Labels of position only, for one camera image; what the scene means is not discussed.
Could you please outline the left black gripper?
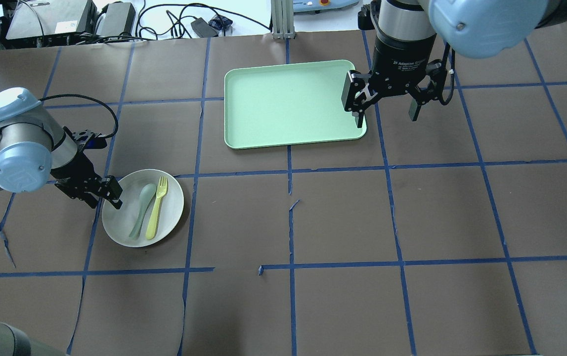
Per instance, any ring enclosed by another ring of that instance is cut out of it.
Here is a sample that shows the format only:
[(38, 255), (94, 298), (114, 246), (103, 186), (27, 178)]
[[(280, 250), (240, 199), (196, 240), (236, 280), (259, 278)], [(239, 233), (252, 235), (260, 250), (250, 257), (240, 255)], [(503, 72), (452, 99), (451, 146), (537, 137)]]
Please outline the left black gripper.
[(52, 169), (51, 176), (56, 180), (55, 187), (69, 198), (81, 200), (91, 208), (98, 206), (98, 197), (108, 201), (116, 209), (122, 207), (123, 201), (120, 198), (123, 189), (118, 179), (112, 175), (105, 178), (99, 176), (84, 152), (77, 151), (70, 162)]

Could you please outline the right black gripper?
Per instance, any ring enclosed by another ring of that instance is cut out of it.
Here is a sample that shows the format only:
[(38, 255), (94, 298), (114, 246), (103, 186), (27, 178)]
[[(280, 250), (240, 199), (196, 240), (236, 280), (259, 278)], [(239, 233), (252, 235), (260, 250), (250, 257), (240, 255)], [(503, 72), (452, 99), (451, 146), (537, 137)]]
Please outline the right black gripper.
[(345, 74), (341, 102), (353, 115), (357, 128), (362, 128), (367, 99), (409, 94), (408, 116), (416, 122), (425, 104), (442, 98), (450, 46), (445, 45), (442, 59), (430, 60), (435, 40), (436, 35), (416, 41), (376, 36), (369, 74), (356, 70)]

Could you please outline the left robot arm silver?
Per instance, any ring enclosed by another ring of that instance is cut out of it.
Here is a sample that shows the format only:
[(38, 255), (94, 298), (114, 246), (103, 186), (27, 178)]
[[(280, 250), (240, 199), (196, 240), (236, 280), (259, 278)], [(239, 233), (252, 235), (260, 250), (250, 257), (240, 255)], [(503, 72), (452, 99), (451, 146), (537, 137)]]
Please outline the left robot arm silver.
[(46, 100), (22, 87), (0, 92), (0, 191), (33, 192), (53, 178), (59, 191), (91, 208), (96, 208), (99, 199), (121, 208), (123, 190), (118, 180), (98, 175), (85, 153), (105, 148), (107, 140), (116, 135), (116, 113), (94, 99), (111, 115), (111, 133), (73, 132), (46, 110)]

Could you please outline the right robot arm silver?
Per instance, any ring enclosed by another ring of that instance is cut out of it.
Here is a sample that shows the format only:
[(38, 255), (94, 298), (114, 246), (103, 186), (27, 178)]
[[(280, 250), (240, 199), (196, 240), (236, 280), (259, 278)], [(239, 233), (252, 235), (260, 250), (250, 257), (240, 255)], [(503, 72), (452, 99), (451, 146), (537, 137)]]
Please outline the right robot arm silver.
[(567, 22), (567, 0), (372, 0), (358, 28), (374, 30), (369, 72), (349, 70), (342, 104), (358, 128), (367, 108), (410, 95), (411, 120), (430, 101), (446, 106), (456, 83), (456, 57), (492, 58), (536, 29)]

